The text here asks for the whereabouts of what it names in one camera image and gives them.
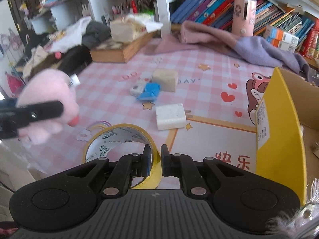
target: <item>pink plush toy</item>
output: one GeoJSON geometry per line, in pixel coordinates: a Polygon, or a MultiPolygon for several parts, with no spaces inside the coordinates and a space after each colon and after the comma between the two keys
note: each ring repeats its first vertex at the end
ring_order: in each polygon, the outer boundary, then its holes
{"type": "Polygon", "coordinates": [[[20,128],[19,138],[31,141],[34,145],[46,142],[52,134],[63,130],[63,125],[75,126],[79,122],[79,106],[76,93],[70,85],[70,77],[64,72],[46,69],[37,74],[21,92],[16,107],[48,101],[60,101],[63,104],[61,117],[33,122],[20,128]]]}

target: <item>blue packet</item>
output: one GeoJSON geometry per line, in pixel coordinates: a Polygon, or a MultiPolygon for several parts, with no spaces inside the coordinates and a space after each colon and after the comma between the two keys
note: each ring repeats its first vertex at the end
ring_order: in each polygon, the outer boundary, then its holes
{"type": "Polygon", "coordinates": [[[147,83],[144,92],[138,96],[136,99],[138,101],[150,101],[154,102],[160,93],[160,85],[155,82],[147,83]]]}

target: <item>orange border line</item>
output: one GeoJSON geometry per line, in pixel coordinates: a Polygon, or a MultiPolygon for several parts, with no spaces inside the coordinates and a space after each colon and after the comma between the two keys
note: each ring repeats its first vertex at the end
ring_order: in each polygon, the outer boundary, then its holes
{"type": "MultiPolygon", "coordinates": [[[[236,123],[232,123],[232,122],[228,122],[224,120],[209,119],[209,118],[204,118],[200,116],[193,116],[192,118],[187,118],[187,120],[257,134],[256,127],[247,126],[243,124],[236,124],[236,123]]],[[[167,135],[167,139],[165,143],[169,151],[171,151],[173,148],[174,141],[177,136],[177,132],[178,132],[178,129],[171,129],[167,135]]]]}

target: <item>purple book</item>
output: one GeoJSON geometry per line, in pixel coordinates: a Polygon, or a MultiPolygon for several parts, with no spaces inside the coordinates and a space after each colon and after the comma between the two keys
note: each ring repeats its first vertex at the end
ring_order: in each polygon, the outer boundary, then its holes
{"type": "Polygon", "coordinates": [[[209,5],[211,1],[212,0],[205,0],[205,2],[200,4],[199,7],[187,18],[187,20],[194,22],[198,16],[200,16],[201,13],[207,9],[207,5],[209,5]]]}

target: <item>yellow tape roll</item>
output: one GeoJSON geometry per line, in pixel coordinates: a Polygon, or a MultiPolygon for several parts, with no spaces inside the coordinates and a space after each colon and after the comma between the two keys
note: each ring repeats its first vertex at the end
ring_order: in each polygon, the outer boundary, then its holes
{"type": "Polygon", "coordinates": [[[134,189],[155,189],[162,179],[160,153],[151,136],[142,128],[132,124],[119,124],[108,127],[97,133],[84,148],[86,163],[93,159],[105,156],[108,151],[126,142],[140,142],[149,144],[152,151],[151,173],[135,185],[134,189]]]}

